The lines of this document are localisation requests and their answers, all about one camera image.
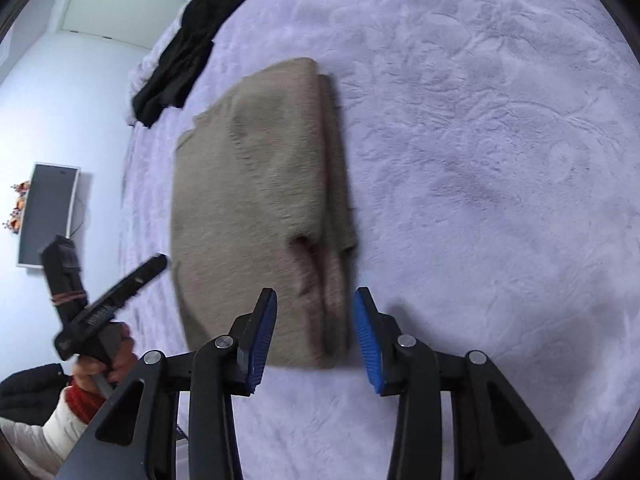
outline black folded cloth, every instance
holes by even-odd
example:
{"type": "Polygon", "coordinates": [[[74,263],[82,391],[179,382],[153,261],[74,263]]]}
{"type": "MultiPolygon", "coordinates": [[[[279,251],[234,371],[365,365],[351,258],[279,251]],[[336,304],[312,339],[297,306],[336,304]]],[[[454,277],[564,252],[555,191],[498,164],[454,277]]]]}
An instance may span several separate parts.
{"type": "Polygon", "coordinates": [[[0,416],[44,426],[68,384],[62,366],[51,364],[17,372],[0,383],[0,416]]]}
{"type": "Polygon", "coordinates": [[[213,37],[245,0],[191,0],[180,30],[160,56],[146,86],[133,98],[136,118],[147,128],[169,106],[182,108],[193,84],[204,70],[213,37]]]}

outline silver screw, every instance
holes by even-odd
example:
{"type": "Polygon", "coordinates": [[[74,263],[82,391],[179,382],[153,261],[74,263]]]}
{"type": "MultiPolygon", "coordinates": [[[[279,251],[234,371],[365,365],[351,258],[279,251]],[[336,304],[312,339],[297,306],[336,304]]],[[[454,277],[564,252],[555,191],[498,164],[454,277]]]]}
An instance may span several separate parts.
{"type": "Polygon", "coordinates": [[[152,350],[151,352],[147,352],[143,357],[144,362],[148,365],[154,365],[160,359],[162,359],[162,354],[158,350],[152,350]]]}
{"type": "Polygon", "coordinates": [[[214,343],[218,348],[229,348],[234,345],[234,339],[229,335],[221,335],[214,343]]]}
{"type": "Polygon", "coordinates": [[[412,335],[402,334],[398,336],[398,344],[402,348],[411,348],[412,346],[415,346],[416,343],[417,341],[415,340],[415,337],[412,335]]]}
{"type": "Polygon", "coordinates": [[[479,350],[469,352],[469,360],[475,365],[483,365],[486,362],[486,355],[479,350]]]}

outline wall decoration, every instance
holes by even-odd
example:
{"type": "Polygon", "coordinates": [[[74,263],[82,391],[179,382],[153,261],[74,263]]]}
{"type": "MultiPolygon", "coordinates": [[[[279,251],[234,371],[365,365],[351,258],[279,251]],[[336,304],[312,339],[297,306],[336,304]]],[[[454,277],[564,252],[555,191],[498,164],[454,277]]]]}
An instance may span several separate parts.
{"type": "Polygon", "coordinates": [[[18,234],[20,232],[20,227],[22,227],[22,212],[26,205],[27,192],[30,185],[31,183],[29,181],[25,181],[21,184],[14,184],[11,186],[11,188],[18,193],[18,199],[15,202],[15,207],[11,211],[8,221],[2,225],[5,229],[9,229],[9,231],[14,234],[18,234]]]}

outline person's arm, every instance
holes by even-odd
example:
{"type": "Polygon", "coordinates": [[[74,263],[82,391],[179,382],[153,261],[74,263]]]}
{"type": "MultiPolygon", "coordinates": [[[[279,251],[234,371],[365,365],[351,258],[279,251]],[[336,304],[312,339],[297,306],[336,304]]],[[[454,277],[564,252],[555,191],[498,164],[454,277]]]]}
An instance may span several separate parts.
{"type": "MultiPolygon", "coordinates": [[[[138,358],[129,327],[123,324],[124,340],[113,361],[109,375],[119,383],[134,367],[138,358]]],[[[105,365],[91,357],[80,356],[73,369],[73,382],[65,388],[58,405],[44,426],[28,426],[0,419],[0,429],[29,471],[42,480],[58,472],[87,424],[104,403],[93,375],[103,372],[105,365]]]]}

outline bed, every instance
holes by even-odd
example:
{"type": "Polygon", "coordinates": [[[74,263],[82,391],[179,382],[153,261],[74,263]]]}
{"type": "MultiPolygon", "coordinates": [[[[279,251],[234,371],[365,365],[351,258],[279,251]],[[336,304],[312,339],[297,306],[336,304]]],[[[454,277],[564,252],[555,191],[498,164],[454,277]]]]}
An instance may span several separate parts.
{"type": "MultiPolygon", "coordinates": [[[[170,253],[174,148],[193,118],[298,56],[340,101],[354,285],[432,348],[484,350],[576,479],[595,476],[640,406],[640,66],[613,19],[598,0],[247,0],[184,108],[133,127],[122,272],[170,253]]],[[[140,354],[187,351],[168,274],[122,319],[140,354]]],[[[235,402],[247,479],[386,478],[396,401],[356,354],[329,371],[268,368],[235,402]]]]}

